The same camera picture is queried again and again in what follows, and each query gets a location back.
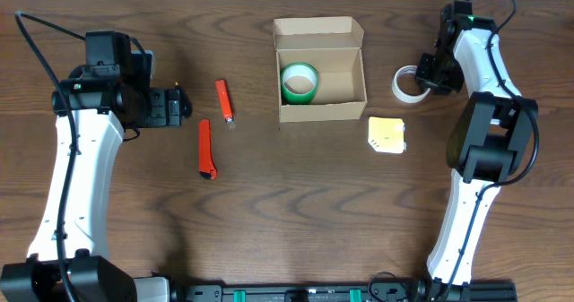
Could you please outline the yellow sticky note pad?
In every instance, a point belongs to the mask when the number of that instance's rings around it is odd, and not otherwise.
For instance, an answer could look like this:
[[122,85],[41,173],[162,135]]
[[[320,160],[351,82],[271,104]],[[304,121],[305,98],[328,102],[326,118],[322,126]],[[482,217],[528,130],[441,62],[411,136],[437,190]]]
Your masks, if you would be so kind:
[[367,142],[376,152],[401,154],[406,148],[404,121],[401,118],[371,116],[368,121]]

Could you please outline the green tape roll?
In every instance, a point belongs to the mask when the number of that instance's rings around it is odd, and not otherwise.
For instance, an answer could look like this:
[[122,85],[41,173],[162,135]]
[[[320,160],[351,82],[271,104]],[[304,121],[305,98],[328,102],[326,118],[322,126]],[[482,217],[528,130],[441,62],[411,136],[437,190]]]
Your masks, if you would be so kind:
[[307,63],[287,65],[281,72],[281,91],[290,105],[307,105],[316,96],[319,85],[317,70]]

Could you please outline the orange stapler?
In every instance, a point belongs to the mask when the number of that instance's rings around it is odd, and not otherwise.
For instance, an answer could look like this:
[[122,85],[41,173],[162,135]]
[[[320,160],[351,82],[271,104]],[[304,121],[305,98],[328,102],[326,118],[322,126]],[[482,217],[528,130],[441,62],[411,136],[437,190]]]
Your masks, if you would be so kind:
[[228,93],[227,82],[225,80],[218,80],[215,82],[223,118],[227,123],[234,122],[234,115],[230,103],[230,96]]

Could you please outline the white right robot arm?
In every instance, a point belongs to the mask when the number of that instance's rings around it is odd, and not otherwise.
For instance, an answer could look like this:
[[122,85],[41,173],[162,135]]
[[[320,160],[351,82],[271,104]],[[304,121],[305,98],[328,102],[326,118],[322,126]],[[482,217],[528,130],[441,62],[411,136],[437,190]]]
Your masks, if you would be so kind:
[[474,250],[490,205],[522,161],[534,131],[537,104],[509,78],[495,21],[458,12],[440,14],[435,54],[423,54],[415,81],[423,92],[466,88],[468,101],[448,139],[451,193],[427,267],[443,284],[471,280]]

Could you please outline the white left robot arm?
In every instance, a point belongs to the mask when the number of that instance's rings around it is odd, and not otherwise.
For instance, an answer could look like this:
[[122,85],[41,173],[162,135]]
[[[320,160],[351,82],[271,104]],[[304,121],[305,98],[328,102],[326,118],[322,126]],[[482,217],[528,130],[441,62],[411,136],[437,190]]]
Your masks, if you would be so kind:
[[48,202],[23,263],[4,266],[9,301],[183,301],[171,278],[133,278],[109,261],[107,212],[124,127],[107,108],[57,119],[57,158]]

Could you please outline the white masking tape roll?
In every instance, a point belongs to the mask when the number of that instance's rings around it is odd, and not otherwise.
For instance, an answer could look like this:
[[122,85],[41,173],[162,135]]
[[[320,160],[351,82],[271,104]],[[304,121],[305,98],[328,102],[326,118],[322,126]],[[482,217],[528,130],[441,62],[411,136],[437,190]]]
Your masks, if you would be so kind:
[[403,103],[416,104],[422,102],[430,94],[430,89],[421,91],[415,82],[416,65],[400,67],[394,74],[391,82],[391,91]]

